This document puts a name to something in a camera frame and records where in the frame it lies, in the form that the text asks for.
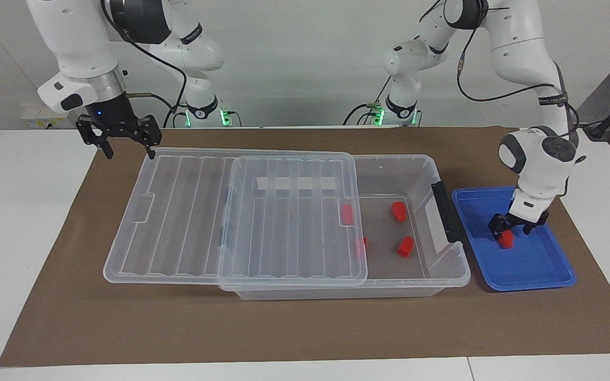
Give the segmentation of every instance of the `white tape strip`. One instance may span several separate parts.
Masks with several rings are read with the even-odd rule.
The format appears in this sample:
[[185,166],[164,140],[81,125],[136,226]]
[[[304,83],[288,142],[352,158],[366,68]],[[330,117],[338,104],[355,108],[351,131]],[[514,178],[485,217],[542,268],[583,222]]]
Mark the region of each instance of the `white tape strip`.
[[[271,179],[266,177],[257,178],[258,189],[264,191],[267,189],[267,184]],[[278,191],[288,191],[291,189],[291,178],[290,177],[278,177],[274,179],[275,188]],[[333,176],[325,176],[320,178],[321,189],[336,189],[336,178]],[[314,181],[312,177],[300,177],[298,178],[298,189],[312,190]]]

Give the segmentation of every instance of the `blue tray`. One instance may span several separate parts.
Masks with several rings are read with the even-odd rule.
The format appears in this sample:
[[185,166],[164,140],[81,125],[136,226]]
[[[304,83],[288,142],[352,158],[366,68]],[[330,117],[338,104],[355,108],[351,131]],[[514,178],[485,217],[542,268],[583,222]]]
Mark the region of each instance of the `blue tray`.
[[538,226],[528,236],[522,226],[513,228],[515,246],[511,249],[502,249],[494,240],[489,222],[494,214],[508,212],[514,190],[513,187],[469,188],[453,192],[453,202],[486,283],[496,291],[576,284],[576,273],[549,226]]

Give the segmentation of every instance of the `white table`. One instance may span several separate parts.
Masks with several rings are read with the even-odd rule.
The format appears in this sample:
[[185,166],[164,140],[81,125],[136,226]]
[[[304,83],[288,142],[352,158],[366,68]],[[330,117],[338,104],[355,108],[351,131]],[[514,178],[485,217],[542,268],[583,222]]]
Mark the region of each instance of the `white table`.
[[[562,199],[610,282],[610,147],[581,140]],[[95,149],[75,131],[0,131],[0,354]],[[0,369],[0,379],[610,379],[610,355]]]

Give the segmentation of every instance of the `transparent lid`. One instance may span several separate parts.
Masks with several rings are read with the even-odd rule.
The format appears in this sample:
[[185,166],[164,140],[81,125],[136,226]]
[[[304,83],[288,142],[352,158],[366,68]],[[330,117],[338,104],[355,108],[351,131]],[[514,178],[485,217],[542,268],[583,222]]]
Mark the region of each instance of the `transparent lid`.
[[227,291],[366,280],[354,158],[346,153],[238,157],[223,226],[218,283]]
[[[252,155],[329,157],[325,152],[157,149],[154,160],[143,160],[105,262],[105,279],[122,284],[218,284],[223,217],[232,164],[237,157]],[[356,198],[356,181],[348,183],[353,177],[343,176],[350,170],[354,175],[354,166],[349,166],[348,157],[342,154],[344,165],[339,166],[340,172],[331,176],[326,174],[328,180],[324,180],[324,185],[329,186],[332,178],[341,182],[344,178],[346,188],[341,190],[341,195],[353,199]],[[342,189],[342,183],[335,184]],[[353,211],[358,210],[357,200],[353,203]],[[353,214],[354,223],[359,226],[358,236],[362,237],[361,217],[356,213]],[[357,239],[357,236],[351,236],[351,239]]]

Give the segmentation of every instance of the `wall socket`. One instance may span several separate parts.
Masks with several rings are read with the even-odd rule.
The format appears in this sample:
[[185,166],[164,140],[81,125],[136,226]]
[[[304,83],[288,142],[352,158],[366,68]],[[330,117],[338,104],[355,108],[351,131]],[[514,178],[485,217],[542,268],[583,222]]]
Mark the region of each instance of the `wall socket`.
[[73,130],[77,121],[77,114],[54,113],[46,106],[22,104],[23,112],[20,118],[32,130]]

